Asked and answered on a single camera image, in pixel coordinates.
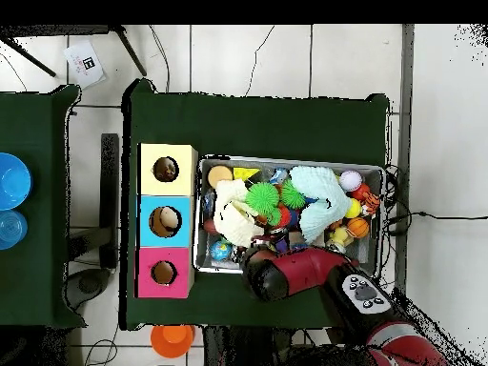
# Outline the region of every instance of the box with hole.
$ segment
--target box with hole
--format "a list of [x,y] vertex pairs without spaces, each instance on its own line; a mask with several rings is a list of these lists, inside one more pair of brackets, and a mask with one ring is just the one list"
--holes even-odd
[[191,196],[198,153],[191,145],[140,144],[143,195]]
[[140,247],[191,247],[192,196],[141,196]]
[[186,298],[193,285],[191,248],[141,248],[137,297]]

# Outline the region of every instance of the blue bowl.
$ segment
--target blue bowl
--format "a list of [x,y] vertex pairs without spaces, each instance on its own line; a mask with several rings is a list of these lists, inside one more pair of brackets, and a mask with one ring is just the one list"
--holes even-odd
[[27,233],[26,218],[16,211],[0,212],[0,250],[13,247]]
[[0,211],[16,208],[31,191],[31,173],[12,154],[0,152]]

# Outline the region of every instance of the green table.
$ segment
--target green table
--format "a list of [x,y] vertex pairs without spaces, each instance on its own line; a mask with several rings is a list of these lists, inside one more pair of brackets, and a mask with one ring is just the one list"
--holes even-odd
[[0,151],[29,167],[33,188],[17,208],[26,237],[0,251],[0,324],[78,327],[83,319],[63,300],[68,265],[65,122],[79,94],[65,86],[50,94],[0,93]]
[[318,328],[338,325],[310,290],[263,303],[250,297],[239,275],[197,273],[187,299],[133,297],[138,143],[191,144],[200,155],[227,154],[383,166],[388,99],[276,99],[200,93],[154,93],[135,80],[123,99],[124,151],[120,322]]

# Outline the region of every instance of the blue box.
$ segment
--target blue box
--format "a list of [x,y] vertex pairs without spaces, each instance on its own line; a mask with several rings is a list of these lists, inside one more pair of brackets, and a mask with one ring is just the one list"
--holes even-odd
[[[153,233],[149,219],[157,208],[170,207],[179,213],[181,226],[172,236],[160,237]],[[188,196],[141,196],[140,247],[190,247],[193,237],[193,199]]]

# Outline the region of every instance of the white card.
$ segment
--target white card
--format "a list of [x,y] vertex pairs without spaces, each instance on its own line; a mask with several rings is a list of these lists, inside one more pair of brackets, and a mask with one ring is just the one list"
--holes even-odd
[[105,80],[102,65],[90,41],[83,41],[66,48],[65,57],[82,89]]

